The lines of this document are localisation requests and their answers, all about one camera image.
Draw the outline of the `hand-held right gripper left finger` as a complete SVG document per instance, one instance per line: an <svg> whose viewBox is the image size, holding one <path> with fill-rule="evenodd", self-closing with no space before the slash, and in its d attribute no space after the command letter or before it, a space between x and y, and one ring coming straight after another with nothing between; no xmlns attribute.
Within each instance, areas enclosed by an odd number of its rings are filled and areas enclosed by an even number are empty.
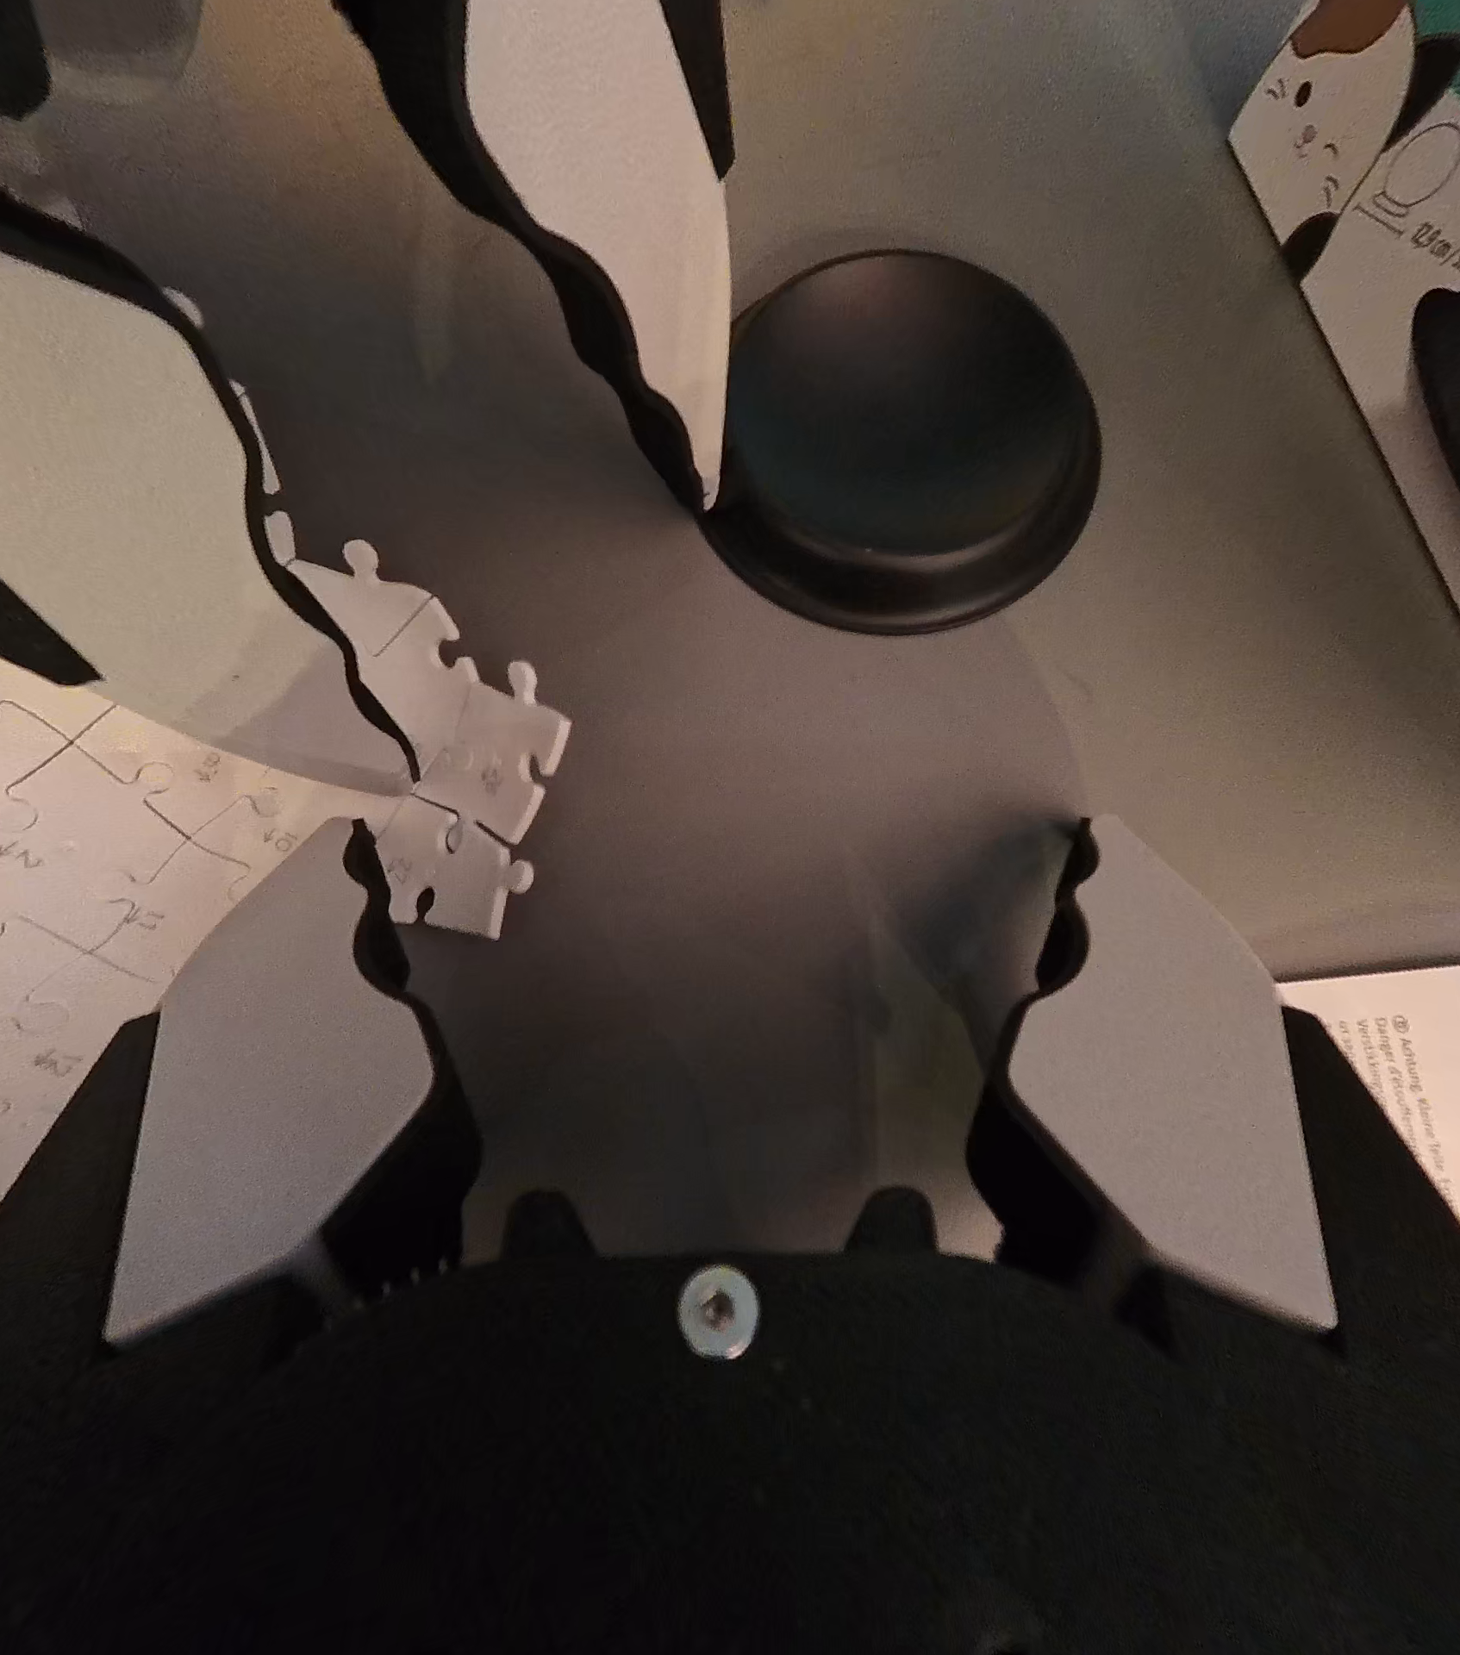
<svg viewBox="0 0 1460 1655"><path fill-rule="evenodd" d="M475 1173L374 835L325 823L161 997L106 1336L274 1274L345 1305L459 1265Z"/></svg>

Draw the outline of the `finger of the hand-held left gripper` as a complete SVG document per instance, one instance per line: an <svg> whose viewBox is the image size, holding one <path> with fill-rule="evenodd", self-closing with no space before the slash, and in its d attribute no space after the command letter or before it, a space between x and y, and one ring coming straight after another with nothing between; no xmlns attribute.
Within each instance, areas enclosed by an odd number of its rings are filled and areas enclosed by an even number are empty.
<svg viewBox="0 0 1460 1655"><path fill-rule="evenodd" d="M717 502L733 103L717 1L339 1L437 179L543 268L689 511Z"/></svg>
<svg viewBox="0 0 1460 1655"><path fill-rule="evenodd" d="M351 791L417 779L357 646L293 573L264 438L203 326L2 190L0 579L134 714Z"/></svg>

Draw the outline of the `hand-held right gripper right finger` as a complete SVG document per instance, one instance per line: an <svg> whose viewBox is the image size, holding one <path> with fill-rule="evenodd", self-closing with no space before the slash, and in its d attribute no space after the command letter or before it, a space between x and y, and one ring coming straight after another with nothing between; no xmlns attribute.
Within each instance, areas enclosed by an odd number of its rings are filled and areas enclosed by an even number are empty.
<svg viewBox="0 0 1460 1655"><path fill-rule="evenodd" d="M1005 1249L1091 1296L1147 1273L1314 1334L1339 1311L1272 973L1117 815L1082 820L978 1109Z"/></svg>

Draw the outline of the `assembled white puzzle section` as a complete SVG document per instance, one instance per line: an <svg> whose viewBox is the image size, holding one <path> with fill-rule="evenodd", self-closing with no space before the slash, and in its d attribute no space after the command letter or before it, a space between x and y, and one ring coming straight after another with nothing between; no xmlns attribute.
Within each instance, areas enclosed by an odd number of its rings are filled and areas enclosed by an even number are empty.
<svg viewBox="0 0 1460 1655"><path fill-rule="evenodd" d="M417 779L374 796L235 755L0 659L0 1197L110 1032L148 1011L181 961L325 817L374 833L420 796L475 820L511 853L570 722L527 661L505 689L469 659L426 589L387 582L366 540L347 571L293 573L361 650L361 676L402 722Z"/></svg>

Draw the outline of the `black round ball stand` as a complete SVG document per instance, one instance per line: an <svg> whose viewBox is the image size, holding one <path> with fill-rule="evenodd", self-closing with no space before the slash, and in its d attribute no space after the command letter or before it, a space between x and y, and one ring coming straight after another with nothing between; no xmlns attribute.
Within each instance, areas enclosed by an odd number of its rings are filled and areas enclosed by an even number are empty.
<svg viewBox="0 0 1460 1655"><path fill-rule="evenodd" d="M928 249L819 261L733 323L700 531L777 606L935 633L1036 589L1091 520L1099 416L1020 285Z"/></svg>

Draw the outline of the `colourful puzzle box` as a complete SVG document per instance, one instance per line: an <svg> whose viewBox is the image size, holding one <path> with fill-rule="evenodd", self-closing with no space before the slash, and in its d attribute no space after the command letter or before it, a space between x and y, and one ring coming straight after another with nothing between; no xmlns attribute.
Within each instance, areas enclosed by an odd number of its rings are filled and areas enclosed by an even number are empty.
<svg viewBox="0 0 1460 1655"><path fill-rule="evenodd" d="M1228 143L1460 612L1460 1L1306 1Z"/></svg>

